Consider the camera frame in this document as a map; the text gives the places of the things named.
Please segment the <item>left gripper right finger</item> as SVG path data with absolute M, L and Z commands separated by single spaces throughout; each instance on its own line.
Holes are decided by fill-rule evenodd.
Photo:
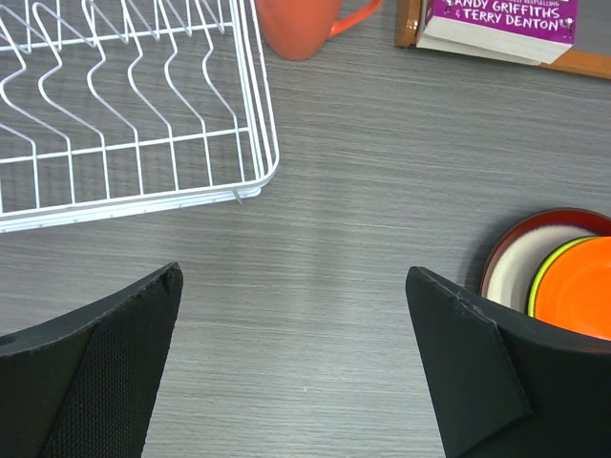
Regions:
M 610 343 L 481 298 L 424 267 L 411 322 L 448 457 L 607 457 Z

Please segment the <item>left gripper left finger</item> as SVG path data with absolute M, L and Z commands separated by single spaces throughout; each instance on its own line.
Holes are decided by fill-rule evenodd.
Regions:
M 172 262 L 106 298 L 2 336 L 2 456 L 140 456 L 182 287 Z

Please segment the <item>green plate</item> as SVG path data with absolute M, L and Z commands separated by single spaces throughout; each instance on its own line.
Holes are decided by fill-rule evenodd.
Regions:
M 535 273 L 533 280 L 531 282 L 531 287 L 529 290 L 528 301 L 527 301 L 527 313 L 530 317 L 534 318 L 536 316 L 536 302 L 537 302 L 537 293 L 542 283 L 543 277 L 551 267 L 551 265 L 561 257 L 565 252 L 572 249 L 574 246 L 589 241 L 591 239 L 597 239 L 598 236 L 586 236 L 577 239 L 571 239 L 567 242 L 564 242 L 562 245 L 558 246 L 555 250 L 553 250 L 539 265 L 537 272 Z

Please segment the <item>orange plate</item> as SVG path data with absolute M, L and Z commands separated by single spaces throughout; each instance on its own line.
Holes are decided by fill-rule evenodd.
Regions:
M 610 238 L 574 246 L 549 268 L 537 293 L 535 319 L 610 339 Z

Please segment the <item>large red cream plate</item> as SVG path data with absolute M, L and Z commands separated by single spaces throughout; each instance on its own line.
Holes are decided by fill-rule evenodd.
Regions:
M 535 213 L 510 228 L 483 268 L 479 295 L 518 312 L 528 311 L 530 289 L 543 262 L 561 245 L 610 235 L 610 218 L 580 208 Z

